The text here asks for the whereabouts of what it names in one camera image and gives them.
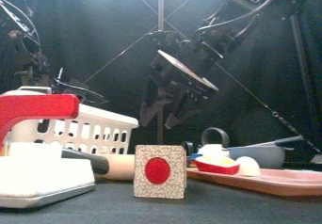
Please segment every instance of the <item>dark gray table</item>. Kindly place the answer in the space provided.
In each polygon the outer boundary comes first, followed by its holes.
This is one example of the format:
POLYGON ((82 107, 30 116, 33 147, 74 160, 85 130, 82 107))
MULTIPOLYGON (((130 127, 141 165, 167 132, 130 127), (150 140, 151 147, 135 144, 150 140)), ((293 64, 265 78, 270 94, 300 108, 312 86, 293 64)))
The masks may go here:
POLYGON ((97 190, 38 209, 0 209, 0 223, 322 223, 322 197, 280 198, 190 180, 183 200, 134 197, 131 182, 101 180, 97 190))

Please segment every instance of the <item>metal rod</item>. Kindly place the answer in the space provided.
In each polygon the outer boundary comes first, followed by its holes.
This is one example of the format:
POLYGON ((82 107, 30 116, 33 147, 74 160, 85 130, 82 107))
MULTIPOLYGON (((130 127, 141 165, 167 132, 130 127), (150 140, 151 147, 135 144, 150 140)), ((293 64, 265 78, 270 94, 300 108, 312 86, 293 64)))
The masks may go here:
POLYGON ((321 125, 318 121, 318 111, 317 111, 317 102, 313 97, 313 90, 312 90, 312 74, 309 70, 309 63, 306 60, 306 51, 304 47, 304 40, 302 40, 302 34, 301 34, 301 28, 298 23, 298 15, 293 14, 290 16, 290 24, 292 24, 292 30, 293 30, 293 37, 294 37, 294 43, 297 48, 297 55, 298 55, 298 63, 300 63, 300 69, 302 73, 302 80, 304 80, 304 88, 306 93, 306 101, 308 101, 308 108, 309 108, 309 114, 310 114, 310 121, 312 121, 312 129, 314 134, 314 142, 318 143, 321 141, 321 125))
MULTIPOLYGON (((165 0, 159 0, 159 31, 165 30, 165 0)), ((163 108, 158 112, 158 144, 163 144, 163 108)))

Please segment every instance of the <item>white laundry basket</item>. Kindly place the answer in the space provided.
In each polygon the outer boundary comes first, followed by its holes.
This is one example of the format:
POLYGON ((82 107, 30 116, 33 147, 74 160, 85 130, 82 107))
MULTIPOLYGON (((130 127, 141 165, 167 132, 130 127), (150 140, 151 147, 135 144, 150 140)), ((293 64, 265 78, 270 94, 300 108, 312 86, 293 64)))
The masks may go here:
MULTIPOLYGON (((26 90, 18 92, 19 95, 34 94, 26 90)), ((7 143, 61 144, 63 148, 87 153, 125 154, 133 129, 138 127, 135 118, 81 104, 79 115, 73 120, 24 120, 18 123, 8 133, 7 143)))

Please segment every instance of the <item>pink tray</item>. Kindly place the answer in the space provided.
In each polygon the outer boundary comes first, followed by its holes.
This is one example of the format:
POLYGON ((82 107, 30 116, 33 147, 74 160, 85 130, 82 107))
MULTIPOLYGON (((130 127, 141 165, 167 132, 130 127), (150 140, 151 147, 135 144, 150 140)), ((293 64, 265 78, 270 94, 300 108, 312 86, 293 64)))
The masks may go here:
POLYGON ((261 169, 261 176, 214 174, 187 169, 187 177, 278 196, 321 196, 322 172, 261 169))

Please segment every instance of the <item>red handle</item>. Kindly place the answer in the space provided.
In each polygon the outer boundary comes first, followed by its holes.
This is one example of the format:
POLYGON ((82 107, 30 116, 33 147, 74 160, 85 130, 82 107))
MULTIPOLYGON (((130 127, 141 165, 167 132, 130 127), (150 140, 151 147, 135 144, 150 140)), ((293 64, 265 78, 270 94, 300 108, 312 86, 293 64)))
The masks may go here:
POLYGON ((0 148, 12 126, 22 120, 74 119, 79 99, 73 94, 0 96, 0 148))

